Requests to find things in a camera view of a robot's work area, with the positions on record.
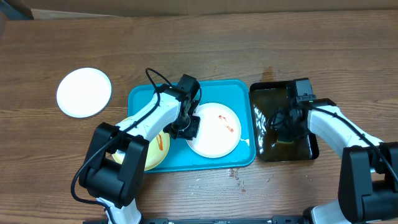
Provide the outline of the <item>white plate with sauce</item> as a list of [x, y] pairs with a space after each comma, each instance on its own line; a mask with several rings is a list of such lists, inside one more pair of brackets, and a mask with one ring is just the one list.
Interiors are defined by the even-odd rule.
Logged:
[[86, 67], [65, 76], [57, 88], [56, 100], [66, 115], [87, 118], [104, 109], [111, 95], [108, 76], [101, 70]]

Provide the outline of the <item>yellow green sponge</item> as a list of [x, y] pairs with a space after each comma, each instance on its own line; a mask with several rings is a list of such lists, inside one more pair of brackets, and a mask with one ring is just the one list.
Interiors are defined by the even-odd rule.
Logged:
[[276, 141], [276, 143], [279, 143], [279, 144], [293, 144], [294, 143], [294, 140], [286, 140], [286, 139], [283, 139], [283, 140], [281, 140], [281, 139], [278, 139], [277, 141]]

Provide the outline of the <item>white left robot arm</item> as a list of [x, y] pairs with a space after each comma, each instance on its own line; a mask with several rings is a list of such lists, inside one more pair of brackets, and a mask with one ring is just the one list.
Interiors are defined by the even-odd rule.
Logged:
[[94, 131], [85, 161], [71, 183], [72, 197], [104, 208], [108, 223], [140, 223], [135, 206], [149, 144], [160, 132], [172, 139], [197, 137], [200, 118], [193, 112], [201, 99], [196, 78], [183, 75], [176, 85], [154, 87], [152, 101], [117, 125], [101, 123]]

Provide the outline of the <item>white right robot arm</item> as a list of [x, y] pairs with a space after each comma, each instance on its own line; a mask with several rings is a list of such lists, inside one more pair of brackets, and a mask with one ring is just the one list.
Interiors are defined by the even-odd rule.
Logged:
[[308, 78], [286, 81], [287, 106], [268, 120], [278, 140], [314, 134], [341, 158], [338, 198], [304, 211], [307, 223], [368, 223], [397, 218], [397, 143], [360, 129], [336, 103], [318, 99]]

